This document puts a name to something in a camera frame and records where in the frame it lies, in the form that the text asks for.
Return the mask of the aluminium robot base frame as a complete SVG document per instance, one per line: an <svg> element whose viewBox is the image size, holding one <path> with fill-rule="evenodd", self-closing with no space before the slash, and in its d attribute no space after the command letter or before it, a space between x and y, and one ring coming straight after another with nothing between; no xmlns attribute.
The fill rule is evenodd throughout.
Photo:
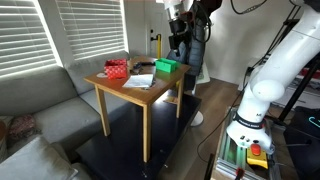
<svg viewBox="0 0 320 180"><path fill-rule="evenodd" d="M229 108L223 121L210 180L235 180L239 174L239 180L280 180L280 168L276 164L275 154L268 154L261 147L266 152L268 168L249 165L246 160L247 149L251 144L258 143L250 142L249 146L244 148L229 137L227 126L232 122L235 113L236 108Z"/></svg>

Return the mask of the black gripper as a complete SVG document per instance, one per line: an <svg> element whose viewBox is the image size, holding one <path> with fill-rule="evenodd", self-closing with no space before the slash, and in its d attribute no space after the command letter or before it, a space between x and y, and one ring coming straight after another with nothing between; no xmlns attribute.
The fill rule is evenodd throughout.
<svg viewBox="0 0 320 180"><path fill-rule="evenodd" d="M180 44L187 43L189 41L187 24L180 19L176 19L176 20L170 21L169 26L172 33L172 35L169 37L170 49L173 50L177 56L179 56Z"/></svg>

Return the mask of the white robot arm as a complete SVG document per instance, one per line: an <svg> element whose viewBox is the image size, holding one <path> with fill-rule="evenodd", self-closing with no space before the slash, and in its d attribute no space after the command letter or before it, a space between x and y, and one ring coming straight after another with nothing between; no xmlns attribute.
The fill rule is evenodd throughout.
<svg viewBox="0 0 320 180"><path fill-rule="evenodd" d="M263 118L270 103L280 99L300 70L320 52L320 0L293 0L303 8L298 23L289 31L264 65L251 73L239 108L226 132L237 146L257 144L274 152Z"/></svg>

